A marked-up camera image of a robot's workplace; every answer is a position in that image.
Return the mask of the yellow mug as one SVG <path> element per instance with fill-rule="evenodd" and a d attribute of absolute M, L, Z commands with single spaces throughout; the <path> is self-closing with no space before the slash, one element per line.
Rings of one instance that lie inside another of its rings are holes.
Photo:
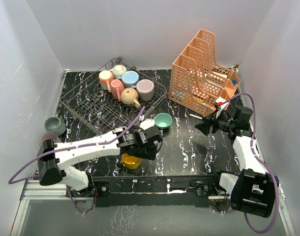
<path fill-rule="evenodd" d="M 141 159 L 139 157 L 135 157 L 132 155 L 128 155 L 127 153 L 124 153 L 121 156 L 121 163 L 123 167 L 130 170 L 135 170 L 140 166 Z"/>

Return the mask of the teal green cup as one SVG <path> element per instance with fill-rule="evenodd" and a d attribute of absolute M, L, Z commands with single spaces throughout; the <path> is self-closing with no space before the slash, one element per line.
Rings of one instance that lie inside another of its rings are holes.
<path fill-rule="evenodd" d="M 167 113 L 160 113 L 154 117 L 155 125 L 160 129 L 168 128 L 172 122 L 172 117 Z"/>

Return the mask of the tan brown mug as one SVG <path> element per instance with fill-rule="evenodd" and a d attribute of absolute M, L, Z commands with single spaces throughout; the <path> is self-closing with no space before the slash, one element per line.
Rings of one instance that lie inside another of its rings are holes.
<path fill-rule="evenodd" d="M 120 94 L 121 102 L 127 107 L 141 107 L 139 103 L 139 95 L 134 88 L 125 88 Z"/>

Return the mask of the lilac ceramic mug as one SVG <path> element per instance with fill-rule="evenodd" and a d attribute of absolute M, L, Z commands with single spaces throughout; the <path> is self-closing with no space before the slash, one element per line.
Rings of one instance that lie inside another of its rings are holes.
<path fill-rule="evenodd" d="M 148 79 L 140 80 L 136 85 L 136 90 L 140 100 L 149 101 L 154 95 L 154 83 Z"/>

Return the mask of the pink mug white inside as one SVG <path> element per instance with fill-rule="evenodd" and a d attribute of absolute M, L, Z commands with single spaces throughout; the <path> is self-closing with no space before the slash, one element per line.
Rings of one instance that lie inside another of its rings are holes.
<path fill-rule="evenodd" d="M 114 79 L 110 83 L 110 89 L 113 97 L 121 102 L 121 92 L 125 89 L 123 83 L 119 79 Z"/>

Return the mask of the light blue textured mug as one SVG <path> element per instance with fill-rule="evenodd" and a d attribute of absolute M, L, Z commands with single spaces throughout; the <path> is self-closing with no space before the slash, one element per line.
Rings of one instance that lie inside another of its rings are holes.
<path fill-rule="evenodd" d="M 139 81 L 139 74 L 135 71 L 126 71 L 121 76 L 121 81 L 125 88 L 135 86 Z"/>

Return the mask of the cream pink speckled mug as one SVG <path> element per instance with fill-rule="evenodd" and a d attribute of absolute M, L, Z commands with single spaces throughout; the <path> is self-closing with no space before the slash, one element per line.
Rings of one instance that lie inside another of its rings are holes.
<path fill-rule="evenodd" d="M 109 70 L 103 70 L 99 73 L 98 78 L 102 89 L 111 92 L 110 84 L 111 81 L 114 79 L 112 72 Z"/>

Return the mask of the white speckled ceramic mug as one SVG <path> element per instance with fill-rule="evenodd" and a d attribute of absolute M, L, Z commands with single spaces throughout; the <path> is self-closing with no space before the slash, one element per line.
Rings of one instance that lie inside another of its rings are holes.
<path fill-rule="evenodd" d="M 110 72 L 113 74 L 113 77 L 116 79 L 117 77 L 121 77 L 125 72 L 127 72 L 127 68 L 122 64 L 118 64 L 115 65 L 112 69 L 110 69 Z"/>

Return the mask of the mauve pink mug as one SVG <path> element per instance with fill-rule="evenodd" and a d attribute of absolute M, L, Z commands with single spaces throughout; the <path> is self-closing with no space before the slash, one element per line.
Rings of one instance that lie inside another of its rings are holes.
<path fill-rule="evenodd" d="M 54 144 L 62 143 L 62 140 L 54 132 L 46 132 L 42 134 L 39 138 L 39 145 L 42 146 L 43 142 L 46 140 L 52 140 Z"/>

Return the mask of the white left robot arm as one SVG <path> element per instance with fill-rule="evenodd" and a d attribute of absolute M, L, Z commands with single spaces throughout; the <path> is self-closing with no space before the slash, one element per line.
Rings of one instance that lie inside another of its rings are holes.
<path fill-rule="evenodd" d="M 141 159 L 155 160 L 163 142 L 156 126 L 142 129 L 138 126 L 120 127 L 101 136 L 73 143 L 43 142 L 37 161 L 39 184 L 64 184 L 83 196 L 94 191 L 91 176 L 75 168 L 75 164 L 104 156 L 128 154 Z"/>

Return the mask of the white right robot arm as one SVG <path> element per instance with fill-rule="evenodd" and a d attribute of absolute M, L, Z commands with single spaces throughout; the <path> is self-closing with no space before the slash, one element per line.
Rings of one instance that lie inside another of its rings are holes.
<path fill-rule="evenodd" d="M 217 195 L 228 194 L 233 210 L 268 218 L 275 202 L 277 177 L 271 177 L 266 167 L 257 158 L 255 141 L 251 139 L 250 118 L 253 111 L 237 106 L 233 117 L 225 110 L 215 111 L 202 118 L 195 128 L 204 135 L 217 131 L 227 133 L 238 157 L 241 172 L 218 171 L 212 182 L 212 190 Z"/>

